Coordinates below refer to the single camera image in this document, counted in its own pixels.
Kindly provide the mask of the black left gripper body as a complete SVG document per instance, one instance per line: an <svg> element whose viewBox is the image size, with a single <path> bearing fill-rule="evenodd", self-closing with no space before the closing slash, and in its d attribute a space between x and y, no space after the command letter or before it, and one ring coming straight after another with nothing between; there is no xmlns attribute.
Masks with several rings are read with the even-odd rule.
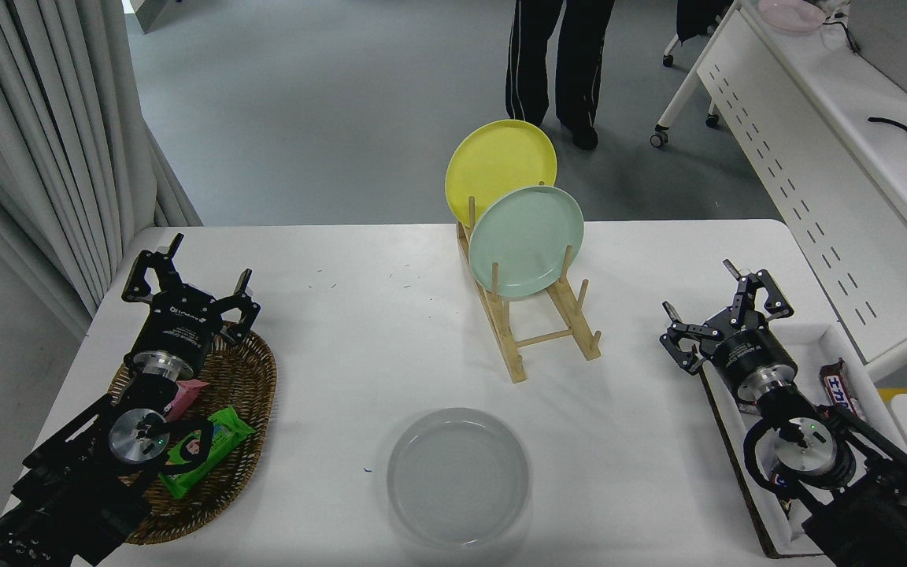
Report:
<svg viewBox="0 0 907 567"><path fill-rule="evenodd" d="M152 298L149 313L133 344L133 366L144 369L159 359L176 359L181 371L199 372L222 328L216 299L197 288L162 291Z"/></svg>

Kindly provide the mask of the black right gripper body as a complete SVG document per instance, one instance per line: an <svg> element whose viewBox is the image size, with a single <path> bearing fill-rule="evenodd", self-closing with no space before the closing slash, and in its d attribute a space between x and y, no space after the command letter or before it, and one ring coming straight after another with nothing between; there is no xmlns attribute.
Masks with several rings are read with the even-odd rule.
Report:
<svg viewBox="0 0 907 567"><path fill-rule="evenodd" d="M761 396L793 383L797 364L767 325L703 341L712 362L734 396Z"/></svg>

